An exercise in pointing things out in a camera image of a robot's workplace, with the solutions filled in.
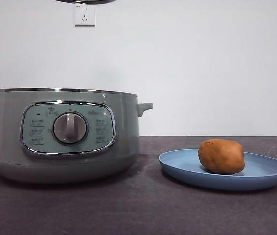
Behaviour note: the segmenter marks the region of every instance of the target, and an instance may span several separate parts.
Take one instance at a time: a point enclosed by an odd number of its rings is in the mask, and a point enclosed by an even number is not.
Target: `button icon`
[[[97,136],[96,143],[106,143],[108,142],[108,138],[106,136]]]
[[[103,126],[103,127],[97,127],[96,128],[96,133],[98,135],[105,135],[108,133],[108,128],[106,126]]]
[[[43,129],[42,128],[37,128],[37,129],[32,129],[30,130],[30,136],[43,136]]]
[[[107,126],[108,121],[106,119],[96,119],[96,126]]]
[[[44,144],[44,137],[34,137],[30,140],[31,145],[43,145]]]
[[[58,111],[54,107],[49,107],[46,110],[46,116],[57,116],[57,115],[58,115]]]
[[[44,126],[44,121],[42,119],[33,119],[30,122],[30,126],[33,126],[33,127]]]

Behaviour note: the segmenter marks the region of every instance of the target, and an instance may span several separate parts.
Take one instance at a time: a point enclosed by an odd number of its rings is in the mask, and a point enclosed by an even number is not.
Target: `chrome trim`
[[[37,150],[31,149],[23,141],[23,135],[22,135],[23,125],[24,125],[24,119],[25,119],[26,112],[29,110],[29,108],[31,108],[34,105],[38,105],[38,104],[43,104],[43,105],[78,104],[78,105],[94,105],[94,106],[104,107],[104,108],[106,108],[109,111],[110,116],[111,116],[111,121],[112,121],[112,125],[113,125],[113,137],[112,137],[111,141],[106,146],[104,146],[104,147],[102,147],[100,149],[91,150],[91,151],[68,152],[68,153],[50,153],[50,152],[41,152],[41,151],[37,151]],[[51,156],[64,156],[64,155],[72,155],[72,154],[82,155],[82,154],[98,153],[98,152],[101,152],[101,151],[111,147],[114,144],[114,142],[115,142],[115,138],[116,138],[116,130],[115,130],[115,117],[114,117],[113,111],[111,110],[111,108],[109,106],[107,106],[106,104],[102,104],[102,103],[92,103],[92,102],[85,102],[85,101],[63,101],[63,100],[35,102],[35,103],[32,103],[29,106],[27,106],[26,109],[24,110],[23,115],[22,115],[21,125],[20,125],[20,142],[22,143],[22,146],[26,150],[30,151],[31,153],[34,153],[35,156],[43,155],[44,157],[46,157],[46,156],[51,157]]]
[[[115,92],[96,89],[78,89],[78,88],[7,88],[0,89],[0,92],[31,92],[31,91],[48,91],[48,92],[90,92],[90,93],[108,93],[108,94],[126,94],[137,97],[136,94],[128,92]]]

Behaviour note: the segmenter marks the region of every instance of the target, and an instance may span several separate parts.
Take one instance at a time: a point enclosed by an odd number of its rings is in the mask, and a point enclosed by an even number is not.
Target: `gray table surface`
[[[159,154],[208,137],[140,137],[141,154],[106,179],[32,185],[0,177],[0,235],[277,235],[277,186],[252,192],[199,188],[161,170]],[[277,137],[222,137],[277,158]]]

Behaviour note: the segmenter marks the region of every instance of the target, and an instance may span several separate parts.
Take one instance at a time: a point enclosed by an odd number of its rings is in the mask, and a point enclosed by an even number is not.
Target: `white wall outlet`
[[[76,5],[74,6],[75,26],[95,26],[95,6]]]

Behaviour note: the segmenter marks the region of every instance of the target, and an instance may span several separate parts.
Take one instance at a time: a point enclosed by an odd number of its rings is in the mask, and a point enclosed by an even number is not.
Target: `potato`
[[[234,174],[245,167],[243,147],[235,141],[208,139],[198,150],[201,164],[217,174]]]

